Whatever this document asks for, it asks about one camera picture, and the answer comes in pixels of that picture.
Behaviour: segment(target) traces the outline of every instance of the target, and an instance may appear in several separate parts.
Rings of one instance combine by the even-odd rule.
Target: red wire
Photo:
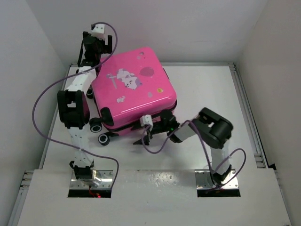
[[[99,193],[94,194],[94,193],[91,191],[91,187],[89,187],[89,194],[92,195],[94,198],[95,198],[95,195],[97,195],[98,198],[101,198],[101,196],[100,196]]]
[[[92,195],[95,198],[94,193],[91,191],[91,187],[89,187],[89,194]]]

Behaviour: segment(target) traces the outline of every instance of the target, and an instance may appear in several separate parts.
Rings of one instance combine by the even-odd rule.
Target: black bracket
[[[74,161],[71,161],[69,166],[74,170],[74,175],[77,180],[93,180],[91,169],[94,167],[94,162],[92,162],[91,166],[78,167],[74,165]]]
[[[108,44],[105,44],[104,40],[100,40],[91,36],[88,32],[83,32],[83,41],[81,43],[79,59],[77,62],[78,67],[91,66],[94,67],[100,62],[102,54],[111,53],[113,46],[113,37],[108,35]],[[85,47],[85,59],[81,61],[83,56],[83,47]]]
[[[84,92],[60,90],[57,93],[57,103],[60,120],[68,129],[70,127],[83,129],[89,122],[90,111]],[[71,103],[75,103],[75,107],[68,106]]]
[[[212,175],[213,181],[215,181],[218,185],[222,185],[222,182],[229,175],[229,173],[231,172],[231,170],[232,170],[232,165],[230,165],[228,167],[228,169],[226,170],[226,172],[223,173],[223,175],[220,175],[218,173],[214,173]]]
[[[193,119],[192,122],[203,140],[212,148],[222,149],[226,140],[231,138],[232,123],[206,107],[198,115],[199,117]]]

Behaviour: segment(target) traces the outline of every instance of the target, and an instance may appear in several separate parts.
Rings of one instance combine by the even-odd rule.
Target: cable
[[[208,155],[208,152],[207,152],[207,149],[206,149],[206,146],[205,146],[205,142],[204,142],[204,140],[203,140],[203,138],[202,138],[200,132],[198,131],[196,125],[195,125],[192,121],[186,120],[186,121],[182,124],[182,126],[183,126],[184,124],[186,124],[186,123],[190,124],[190,126],[192,127],[192,129],[194,130],[194,132],[197,134],[199,140],[201,141],[201,144],[202,144],[202,147],[203,147],[203,150],[204,150],[204,153],[205,153],[205,157],[206,157],[206,160],[207,160],[207,163],[208,163],[208,167],[209,167],[209,171],[210,171],[210,174],[211,174],[211,175],[214,174],[214,173],[216,173],[217,170],[218,170],[218,169],[219,169],[219,168],[220,168],[220,167],[221,167],[221,166],[222,166],[222,165],[223,165],[223,164],[224,164],[224,163],[225,163],[225,162],[226,162],[226,161],[227,161],[227,160],[235,153],[235,152],[237,152],[237,151],[242,151],[242,152],[243,152],[243,154],[244,154],[244,161],[243,161],[241,167],[239,168],[239,170],[237,171],[236,175],[233,176],[230,180],[228,180],[227,183],[222,184],[222,185],[219,185],[219,186],[216,186],[215,188],[209,189],[208,192],[213,191],[213,190],[220,189],[221,187],[223,187],[223,186],[225,186],[226,184],[228,184],[232,179],[234,179],[234,178],[241,172],[242,168],[244,167],[244,165],[245,165],[245,163],[246,163],[246,152],[245,152],[244,149],[242,149],[242,148],[237,148],[237,149],[235,149],[233,152],[230,153],[230,155],[229,155],[228,157],[226,157],[226,158],[225,158],[225,159],[224,159],[224,160],[216,167],[215,170],[213,170],[212,167],[211,167],[211,164],[210,164],[210,159],[209,159],[209,155]],[[170,138],[177,130],[180,129],[180,127],[179,127],[179,128],[177,128],[177,129],[175,129],[174,131],[172,131],[172,132],[167,136],[167,138],[165,139],[165,141],[164,141],[163,145],[161,146],[161,148],[160,148],[158,151],[153,152],[153,151],[151,151],[150,149],[147,148],[147,146],[145,145],[144,139],[143,139],[143,138],[144,138],[144,135],[145,135],[145,132],[146,132],[150,127],[151,127],[151,126],[146,127],[145,130],[143,131],[143,136],[142,136],[141,141],[142,141],[142,145],[143,145],[144,149],[145,149],[147,152],[151,153],[151,154],[158,154],[158,153],[160,153],[160,152],[163,150],[163,148],[164,148],[166,142],[168,141],[168,139],[169,139],[169,138]]]
[[[91,186],[89,186],[89,194],[92,195],[95,198],[94,193],[91,191]]]
[[[113,49],[112,52],[109,54],[109,56],[108,56],[106,59],[104,59],[104,61],[100,62],[98,65],[96,65],[96,66],[94,66],[94,67],[91,67],[91,68],[89,68],[88,70],[85,70],[85,71],[82,71],[82,72],[79,72],[79,73],[76,73],[76,74],[73,74],[73,75],[69,75],[69,76],[67,76],[67,77],[65,77],[65,78],[62,78],[62,79],[60,79],[60,80],[58,80],[58,81],[52,83],[50,86],[48,86],[48,87],[47,87],[47,88],[39,95],[39,97],[37,98],[36,102],[35,102],[34,105],[33,105],[33,108],[32,108],[32,123],[33,123],[33,126],[34,126],[34,128],[36,129],[36,131],[37,131],[42,137],[44,137],[44,138],[47,139],[47,140],[50,140],[50,141],[52,141],[52,142],[55,142],[55,143],[58,143],[58,144],[61,144],[61,145],[66,145],[66,146],[69,146],[69,147],[73,147],[73,148],[82,150],[83,152],[85,152],[85,153],[87,153],[87,154],[90,154],[90,155],[92,155],[92,156],[98,157],[98,158],[102,158],[102,159],[110,159],[110,160],[115,161],[116,164],[117,164],[117,169],[116,169],[115,178],[113,179],[113,182],[112,182],[112,185],[111,185],[111,190],[112,190],[112,188],[113,188],[113,186],[114,186],[114,184],[115,184],[117,175],[118,175],[118,171],[119,171],[119,162],[117,161],[117,159],[114,159],[114,158],[111,158],[111,157],[107,157],[107,156],[97,155],[97,154],[91,153],[91,152],[89,152],[89,151],[87,151],[87,150],[85,150],[85,149],[81,149],[80,147],[77,147],[77,146],[75,146],[75,145],[71,145],[71,144],[68,144],[68,143],[65,143],[65,142],[62,142],[62,141],[59,141],[59,140],[54,140],[54,139],[48,137],[47,135],[43,134],[43,133],[41,132],[41,130],[38,128],[37,123],[36,123],[36,121],[35,121],[35,110],[36,110],[36,108],[37,108],[37,104],[38,104],[39,100],[41,99],[41,97],[42,97],[42,96],[43,96],[50,88],[52,88],[52,87],[55,86],[56,84],[58,84],[58,83],[60,83],[60,82],[62,82],[62,81],[64,81],[64,80],[66,80],[66,79],[69,79],[69,78],[72,78],[72,77],[75,77],[75,76],[78,76],[78,75],[81,75],[81,74],[85,74],[85,73],[87,73],[87,72],[89,72],[89,71],[91,71],[91,70],[93,70],[93,69],[95,69],[95,68],[97,68],[97,67],[103,65],[103,64],[104,64],[104,63],[105,63],[105,62],[106,62],[106,61],[114,54],[114,52],[115,52],[115,50],[116,50],[116,47],[117,47],[117,44],[118,44],[118,37],[117,37],[117,32],[116,32],[115,28],[114,28],[112,25],[110,25],[110,24],[108,24],[108,23],[106,23],[106,22],[98,22],[98,23],[93,24],[92,26],[95,26],[95,25],[97,25],[97,24],[104,24],[104,25],[107,25],[107,26],[109,26],[109,27],[114,31],[114,33],[115,33],[115,39],[116,39],[114,49]]]

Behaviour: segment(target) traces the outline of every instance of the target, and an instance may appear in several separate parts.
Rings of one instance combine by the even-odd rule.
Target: white wall
[[[94,22],[118,31],[118,52],[150,46],[162,61],[235,61],[267,0],[27,0],[65,63]]]
[[[45,140],[31,122],[38,94],[65,68],[25,0],[0,1],[0,226],[7,224],[25,170],[38,167]],[[55,89],[37,113],[47,132]]]
[[[239,61],[269,157],[273,156],[293,225],[301,222],[301,1],[270,0]]]

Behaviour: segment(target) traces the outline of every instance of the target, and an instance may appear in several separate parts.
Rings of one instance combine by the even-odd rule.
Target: metal frame
[[[238,87],[238,90],[237,90],[238,98],[239,98],[240,102],[242,103],[241,108],[243,110],[243,114],[247,118],[246,126],[248,126],[249,129],[251,130],[251,133],[253,136],[253,142],[256,147],[256,152],[261,155],[263,168],[268,168],[267,159],[266,159],[265,153],[263,151],[259,133],[258,133],[256,124],[255,124],[255,120],[254,120],[252,110],[251,110],[251,107],[250,107],[250,104],[248,101],[248,97],[246,95],[246,90],[245,90],[244,84],[241,80],[241,77],[237,71],[237,68],[234,64],[232,64],[232,66],[230,66],[230,72],[232,74],[233,81],[236,83],[236,85]]]
[[[225,184],[222,189],[217,188],[212,193],[208,192],[208,190],[215,187],[210,171],[206,169],[195,170],[195,176],[198,194],[199,192],[206,194],[205,196],[198,195],[198,197],[240,197],[238,179],[234,169],[231,170],[224,181],[222,181],[222,184]]]
[[[23,179],[20,185],[20,190],[17,199],[14,204],[13,211],[11,212],[8,226],[17,226],[21,212],[25,203],[25,199],[28,193],[29,185],[32,180],[33,171],[26,171],[23,175]]]
[[[94,170],[94,180],[77,180],[74,174],[74,171],[72,172],[72,177],[70,180],[70,186],[69,186],[69,193],[72,191],[105,191],[107,194],[110,194],[111,196],[111,186],[113,182],[113,171],[112,170]]]

